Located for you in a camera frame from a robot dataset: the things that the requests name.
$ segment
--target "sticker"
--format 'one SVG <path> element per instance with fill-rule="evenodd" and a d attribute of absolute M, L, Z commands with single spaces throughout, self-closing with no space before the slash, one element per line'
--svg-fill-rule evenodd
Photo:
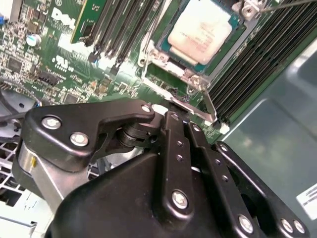
<path fill-rule="evenodd" d="M 317 183 L 299 194 L 296 199 L 312 221 L 317 219 Z"/>

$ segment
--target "capacitor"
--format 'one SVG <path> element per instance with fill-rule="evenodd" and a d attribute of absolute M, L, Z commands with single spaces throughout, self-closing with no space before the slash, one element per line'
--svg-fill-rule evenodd
<path fill-rule="evenodd" d="M 26 37 L 26 43 L 31 47 L 38 46 L 41 42 L 42 39 L 38 34 L 32 34 Z"/>

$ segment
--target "cpu processor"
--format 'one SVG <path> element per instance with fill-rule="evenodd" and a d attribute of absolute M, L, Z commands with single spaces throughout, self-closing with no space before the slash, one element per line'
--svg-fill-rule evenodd
<path fill-rule="evenodd" d="M 156 48 L 177 64 L 204 73 L 238 24 L 239 17 L 215 1 L 183 0 Z"/>

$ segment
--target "wire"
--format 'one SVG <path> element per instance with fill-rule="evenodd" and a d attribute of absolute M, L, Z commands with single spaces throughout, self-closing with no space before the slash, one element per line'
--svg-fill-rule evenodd
<path fill-rule="evenodd" d="M 0 122 L 13 120 L 13 119 L 21 119 L 21 118 L 25 117 L 25 114 L 26 114 L 26 112 L 2 116 L 2 117 L 0 117 Z"/>
<path fill-rule="evenodd" d="M 291 3 L 284 3 L 280 6 L 268 7 L 268 8 L 261 10 L 261 12 L 275 11 L 275 10 L 279 10 L 279 9 L 289 8 L 289 7 L 298 6 L 298 5 L 302 5 L 305 3 L 311 3 L 311 2 L 316 2 L 316 1 L 317 0 L 299 0 L 299 1 L 291 2 Z"/>
<path fill-rule="evenodd" d="M 12 79 L 9 79 L 9 78 L 3 78 L 3 77 L 0 77 L 0 81 L 1 82 L 9 82 L 11 83 L 12 85 L 16 86 L 17 88 L 20 88 L 21 90 L 25 91 L 27 93 L 27 95 L 32 98 L 33 100 L 35 100 L 39 106 L 41 107 L 42 106 L 42 102 L 40 99 L 38 99 L 30 90 L 28 90 L 26 87 L 24 87 L 23 85 L 13 81 Z"/>

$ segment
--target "silver screw head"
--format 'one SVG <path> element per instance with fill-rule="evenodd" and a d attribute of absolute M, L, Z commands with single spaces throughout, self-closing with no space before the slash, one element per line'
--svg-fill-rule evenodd
<path fill-rule="evenodd" d="M 281 219 L 281 223 L 283 224 L 283 227 L 285 228 L 285 230 L 287 230 L 289 233 L 293 233 L 293 228 L 291 224 L 289 224 L 288 221 L 286 221 L 285 219 Z"/>
<path fill-rule="evenodd" d="M 53 117 L 47 117 L 42 120 L 42 125 L 50 130 L 56 130 L 61 127 L 61 122 Z"/>
<path fill-rule="evenodd" d="M 184 193 L 180 191 L 174 191 L 172 194 L 172 200 L 176 207 L 179 209 L 185 209 L 188 206 L 188 200 Z"/>
<path fill-rule="evenodd" d="M 195 124 L 193 125 L 193 128 L 194 128 L 195 131 L 201 131 L 201 129 L 199 128 L 199 126 L 197 126 L 197 125 L 195 125 Z"/>
<path fill-rule="evenodd" d="M 300 233 L 302 233 L 302 234 L 305 233 L 305 229 L 304 229 L 304 227 L 302 226 L 302 224 L 299 223 L 299 221 L 294 220 L 294 225 L 295 225 L 296 229 L 297 229 Z"/>
<path fill-rule="evenodd" d="M 174 118 L 175 120 L 179 120 L 178 115 L 177 115 L 177 114 L 175 114 L 175 113 L 173 113 L 173 114 L 171 115 L 171 117 L 172 117 L 172 118 Z"/>
<path fill-rule="evenodd" d="M 88 145 L 89 139 L 84 133 L 76 132 L 71 135 L 70 141 L 77 146 L 84 147 Z"/>
<path fill-rule="evenodd" d="M 249 234 L 253 233 L 253 226 L 252 226 L 252 223 L 250 222 L 250 220 L 243 216 L 243 215 L 240 215 L 239 216 L 239 222 L 240 222 L 240 225 L 241 227 Z"/>
<path fill-rule="evenodd" d="M 221 147 L 224 151 L 228 151 L 227 147 L 225 147 L 224 145 L 220 145 L 220 147 Z"/>
<path fill-rule="evenodd" d="M 142 110 L 149 113 L 151 111 L 150 107 L 148 105 L 142 105 Z"/>

